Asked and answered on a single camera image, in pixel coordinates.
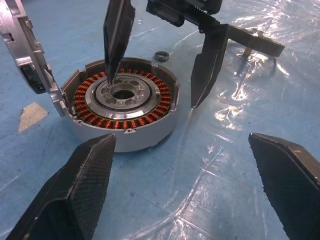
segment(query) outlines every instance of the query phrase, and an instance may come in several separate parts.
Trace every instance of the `plastic sheet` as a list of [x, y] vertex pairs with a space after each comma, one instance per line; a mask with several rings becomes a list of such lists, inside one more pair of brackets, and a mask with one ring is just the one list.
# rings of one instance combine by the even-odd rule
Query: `plastic sheet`
[[[258, 28], [286, 48], [277, 59], [252, 52], [243, 60], [245, 48], [230, 41], [210, 96], [194, 110], [190, 76], [204, 36], [190, 23], [176, 28], [146, 13], [146, 1], [132, 3], [136, 20], [126, 56], [151, 60], [156, 51], [171, 53], [164, 65], [182, 85], [180, 118], [176, 130], [158, 146], [116, 154], [93, 239], [288, 239], [263, 192], [248, 136], [259, 132], [285, 138], [320, 159], [319, 2], [224, 0], [218, 20]], [[75, 69], [103, 58], [102, 37], [97, 36], [102, 36], [105, 1], [25, 4], [60, 84]], [[0, 47], [4, 53], [4, 44]], [[1, 72], [8, 64], [1, 65]], [[4, 94], [14, 107], [9, 110], [8, 101], [1, 104], [14, 115], [25, 103], [13, 97], [22, 90], [7, 90], [11, 85], [4, 84]], [[14, 135], [13, 124], [0, 131], [0, 143], [9, 142], [6, 150], [2, 146], [6, 161], [0, 162], [0, 239], [79, 143], [46, 96], [22, 93], [28, 101], [42, 101], [52, 114], [23, 136]], [[0, 122], [3, 127], [6, 118]], [[40, 163], [40, 158], [47, 161]]]

